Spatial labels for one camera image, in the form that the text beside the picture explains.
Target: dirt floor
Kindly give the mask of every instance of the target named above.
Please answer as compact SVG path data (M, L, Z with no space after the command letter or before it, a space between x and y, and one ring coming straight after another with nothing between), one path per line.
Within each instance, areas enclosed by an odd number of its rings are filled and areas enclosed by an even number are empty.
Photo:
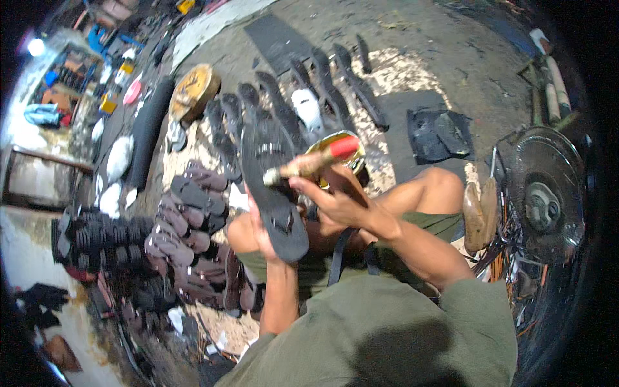
M239 82L256 85L254 71L272 70L243 27L268 12L288 23L312 45L321 47L327 55L333 53L333 43L351 49L356 45L355 34L360 33L370 47L370 57L376 70L369 76L363 76L359 71L357 56L353 58L353 65L356 66L356 73L373 86L377 96L408 90L438 92L448 108L470 118L476 154L471 167L477 167L482 181L488 170L485 157L496 140L521 124L530 122L530 92L526 82L516 75L528 56L480 22L429 0L276 1L262 12L224 28L213 39L201 45L183 63L179 76L196 64L210 63L222 78L221 92L234 92ZM157 43L156 37L162 32L162 28L153 32L153 37L139 58L136 74L146 67L147 56ZM159 69L149 69L144 73L143 81L149 87L154 87L159 77L170 72L172 51L170 47ZM258 65L253 69L255 58L258 59ZM343 84L340 77L335 76L334 79L347 99L360 137L368 149L367 164L372 178L370 194L376 196L396 182L392 155L384 134L375 130L367 114L354 100L352 91ZM281 77L280 85L289 100L289 74ZM97 162L101 165L99 173L102 175L105 175L108 149L119 135L131 130L135 109L135 106L119 107L106 122ZM208 135L208 122L194 123L188 131L187 149L171 155L166 155L163 148L167 126L168 122L164 120L146 190L138 195L136 202L127 211L123 211L122 196L121 214L125 216L154 216L162 191L169 185L171 177L184 169L187 159L199 157L205 165L217 165L214 154L195 143L197 130L203 130ZM463 160L457 160L456 167L462 170L462 176L464 164ZM223 241L223 234L217 235L215 240ZM212 325L209 330L213 329L213 337L219 337L221 330L225 330L221 328L222 324L240 325L234 328L236 339L228 337L233 352L238 353L242 344L257 333L257 325L248 316L237 321L223 313L204 310L206 308L200 313L208 320L207 324Z

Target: plastic bag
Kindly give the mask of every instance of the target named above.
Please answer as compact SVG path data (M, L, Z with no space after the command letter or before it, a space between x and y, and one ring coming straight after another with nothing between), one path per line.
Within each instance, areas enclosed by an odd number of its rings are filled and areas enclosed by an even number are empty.
M106 171L108 174L108 184L120 179L131 163L133 154L133 136L124 136L116 140L110 151Z
M118 219L120 217L120 211L118 210L118 199L120 199L120 192L120 184L114 183L105 190L99 200L99 210L110 216L112 219Z
M95 124L95 127L92 129L92 133L90 134L90 139L92 140L92 142L95 142L101 138L102 134L103 134L103 118L100 118Z

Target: stack of sandals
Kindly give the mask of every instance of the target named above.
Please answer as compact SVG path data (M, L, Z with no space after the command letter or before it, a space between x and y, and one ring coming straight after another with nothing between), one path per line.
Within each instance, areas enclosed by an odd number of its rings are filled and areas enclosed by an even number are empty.
M144 249L151 267L182 300L237 313L243 269L229 246L210 240L225 225L227 185L224 176L191 160L159 202Z

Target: yellow container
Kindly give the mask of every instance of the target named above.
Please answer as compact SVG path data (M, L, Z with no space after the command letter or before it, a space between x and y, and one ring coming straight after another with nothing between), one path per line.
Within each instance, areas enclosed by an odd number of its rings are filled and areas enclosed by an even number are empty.
M189 12L189 10L192 9L195 5L196 0L181 0L176 3L176 8L178 8L178 10L181 11L183 15L186 15L187 12Z
M349 136L356 137L355 134L350 131L339 131L337 133L330 134L324 139L316 142L311 147L309 147L305 154L316 152L317 150L326 149L326 147L328 147L329 144L331 144L332 142L341 140ZM363 167L365 166L365 147L361 143L361 140L359 140L359 149L357 149L355 154L344 160L341 164L352 169L356 176L359 175L359 173L363 170ZM329 183L327 183L327 181L322 177L320 177L320 182L318 183L318 185L322 189L329 188Z
M119 70L123 70L124 72L126 72L127 74L131 74L133 72L133 69L136 68L133 63L129 62L129 61L125 61L123 63L122 66L120 66Z
M116 106L118 106L118 104L110 99L109 93L106 93L101 98L101 106L99 106L99 109L105 113L112 114L114 113Z

